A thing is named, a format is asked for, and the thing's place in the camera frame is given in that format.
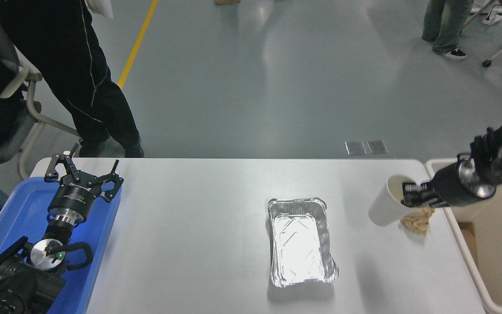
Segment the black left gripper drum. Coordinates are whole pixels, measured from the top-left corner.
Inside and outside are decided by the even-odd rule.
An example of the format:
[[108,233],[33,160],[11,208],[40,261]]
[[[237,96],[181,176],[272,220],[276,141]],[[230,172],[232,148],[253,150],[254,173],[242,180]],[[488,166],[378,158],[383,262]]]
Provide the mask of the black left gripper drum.
[[103,185],[103,181],[98,181],[92,174],[68,174],[60,181],[56,176],[48,176],[47,181],[59,183],[58,190],[48,206],[48,214],[57,217],[75,212],[76,219],[88,218]]

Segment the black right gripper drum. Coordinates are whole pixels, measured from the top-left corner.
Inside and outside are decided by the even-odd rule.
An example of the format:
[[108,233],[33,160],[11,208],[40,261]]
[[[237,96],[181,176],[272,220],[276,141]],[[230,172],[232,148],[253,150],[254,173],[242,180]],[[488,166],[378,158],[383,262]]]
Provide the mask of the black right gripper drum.
[[435,173],[426,185],[433,192],[428,201],[431,208],[471,205],[480,201],[480,197],[469,191],[459,177],[461,163],[450,164]]

